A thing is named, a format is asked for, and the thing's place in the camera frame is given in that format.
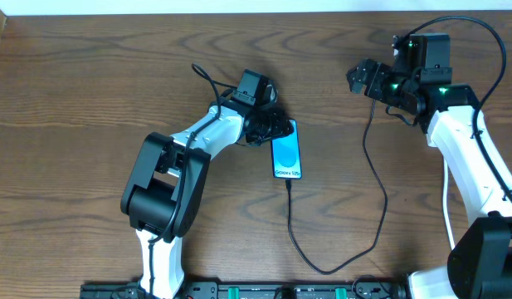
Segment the blue Samsung Galaxy smartphone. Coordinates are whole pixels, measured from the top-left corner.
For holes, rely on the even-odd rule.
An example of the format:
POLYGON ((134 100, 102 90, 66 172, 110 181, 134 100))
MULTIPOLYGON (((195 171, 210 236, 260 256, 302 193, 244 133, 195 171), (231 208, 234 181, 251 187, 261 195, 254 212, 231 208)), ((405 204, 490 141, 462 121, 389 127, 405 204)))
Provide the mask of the blue Samsung Galaxy smartphone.
POLYGON ((277 179, 302 178, 297 122, 290 120, 290 124, 290 135, 271 141, 273 176, 277 179))

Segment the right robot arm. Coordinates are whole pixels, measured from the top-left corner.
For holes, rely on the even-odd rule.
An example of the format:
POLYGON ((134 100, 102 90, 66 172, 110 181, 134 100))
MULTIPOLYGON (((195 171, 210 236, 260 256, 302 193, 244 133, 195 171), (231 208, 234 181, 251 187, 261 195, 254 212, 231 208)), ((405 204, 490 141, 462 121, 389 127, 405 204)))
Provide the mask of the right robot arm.
POLYGON ((413 272, 411 298, 512 298, 512 175, 465 84, 453 84, 450 38, 412 34, 394 42, 389 66, 362 60, 346 77, 353 93, 414 115, 427 143, 446 161, 463 199, 469 228, 446 265, 413 272))

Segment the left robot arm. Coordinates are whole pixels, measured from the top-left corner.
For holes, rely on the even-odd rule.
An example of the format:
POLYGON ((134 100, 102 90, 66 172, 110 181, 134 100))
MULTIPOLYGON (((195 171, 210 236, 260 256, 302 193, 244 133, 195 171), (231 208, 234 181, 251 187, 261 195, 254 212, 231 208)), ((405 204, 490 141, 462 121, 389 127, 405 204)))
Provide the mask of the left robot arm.
POLYGON ((293 132, 279 106, 211 103, 205 116, 170 136, 149 134, 120 202, 138 236, 144 272, 139 289, 147 298, 173 298, 183 285, 183 236, 202 200, 211 161, 240 139, 259 146, 293 132))

